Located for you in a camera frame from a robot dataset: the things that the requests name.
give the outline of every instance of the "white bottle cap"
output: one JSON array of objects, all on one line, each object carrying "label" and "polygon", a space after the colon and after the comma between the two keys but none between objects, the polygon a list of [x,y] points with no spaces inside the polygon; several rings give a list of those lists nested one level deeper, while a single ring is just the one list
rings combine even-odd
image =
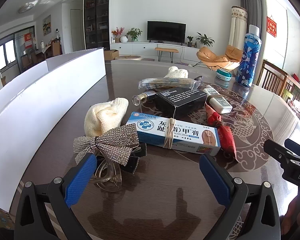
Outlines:
[{"label": "white bottle cap", "polygon": [[252,33],[259,37],[260,29],[257,26],[250,24],[249,25],[249,33]]}]

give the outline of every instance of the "red candy wrapper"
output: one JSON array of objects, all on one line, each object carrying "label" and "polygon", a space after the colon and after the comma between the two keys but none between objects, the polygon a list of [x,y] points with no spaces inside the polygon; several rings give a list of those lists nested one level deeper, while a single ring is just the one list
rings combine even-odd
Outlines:
[{"label": "red candy wrapper", "polygon": [[221,116],[213,108],[206,104],[207,122],[211,127],[215,127],[218,130],[220,139],[220,146],[226,153],[231,154],[237,159],[237,151],[235,149],[234,139],[232,131],[229,126],[225,126],[221,122]]}]

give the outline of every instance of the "tv screen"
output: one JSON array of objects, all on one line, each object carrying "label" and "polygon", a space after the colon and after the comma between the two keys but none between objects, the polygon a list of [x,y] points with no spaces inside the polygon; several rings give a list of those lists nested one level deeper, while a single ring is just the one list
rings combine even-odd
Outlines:
[{"label": "tv screen", "polygon": [[148,40],[185,43],[186,25],[183,23],[148,21]]}]

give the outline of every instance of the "white tv cabinet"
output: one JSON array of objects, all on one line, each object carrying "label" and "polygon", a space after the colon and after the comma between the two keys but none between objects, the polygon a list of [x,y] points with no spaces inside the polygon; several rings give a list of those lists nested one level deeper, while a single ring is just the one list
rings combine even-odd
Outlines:
[{"label": "white tv cabinet", "polygon": [[[170,48],[177,49],[179,53],[174,53],[173,63],[188,63],[194,65],[199,62],[197,58],[197,52],[199,48],[190,48],[187,46],[168,44],[168,43],[155,43],[147,41],[137,41],[137,42],[126,42],[126,43],[111,43],[110,49],[117,49],[120,56],[124,55],[137,55],[142,58],[153,58],[158,61],[158,51],[155,48]],[[163,62],[171,62],[170,54],[168,52],[163,52],[162,59]]]}]

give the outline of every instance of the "rhinestone bow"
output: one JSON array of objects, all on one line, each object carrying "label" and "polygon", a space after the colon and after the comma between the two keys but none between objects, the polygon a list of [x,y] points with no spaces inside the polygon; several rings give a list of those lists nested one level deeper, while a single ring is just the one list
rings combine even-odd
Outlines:
[{"label": "rhinestone bow", "polygon": [[132,147],[139,144],[135,123],[113,128],[99,137],[79,137],[74,139],[73,151],[78,154],[75,162],[78,164],[87,153],[95,153],[100,149],[111,161],[127,165]]}]

